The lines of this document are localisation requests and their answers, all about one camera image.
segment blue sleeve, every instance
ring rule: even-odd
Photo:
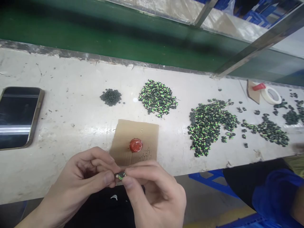
[[[252,204],[256,211],[283,228],[303,228],[291,215],[295,194],[304,179],[288,169],[272,171],[262,186],[253,192]]]

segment smartphone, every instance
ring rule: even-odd
[[[0,97],[0,150],[28,147],[34,137],[44,91],[6,87]]]

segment white tape roll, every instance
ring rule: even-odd
[[[282,98],[279,93],[272,87],[267,86],[266,89],[261,91],[263,98],[271,105],[278,105],[282,103]]]

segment cardboard piece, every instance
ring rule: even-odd
[[[257,102],[258,104],[260,104],[260,94],[261,91],[257,90],[254,91],[252,89],[252,87],[256,86],[256,84],[253,81],[247,80],[247,94],[248,97],[251,98],[252,100],[254,100],[255,102]]]
[[[149,159],[156,160],[158,145],[157,124],[118,120],[110,155],[119,166],[129,166]],[[142,149],[132,153],[129,145],[134,138],[142,141]]]

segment person's arm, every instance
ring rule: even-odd
[[[304,186],[300,187],[297,191],[291,208],[291,216],[304,226]]]
[[[63,227],[91,194],[115,187],[114,173],[120,171],[114,159],[99,147],[74,155],[41,204],[16,228]]]
[[[125,173],[122,183],[133,207],[136,227],[183,227],[186,194],[173,176],[152,160],[136,163]]]

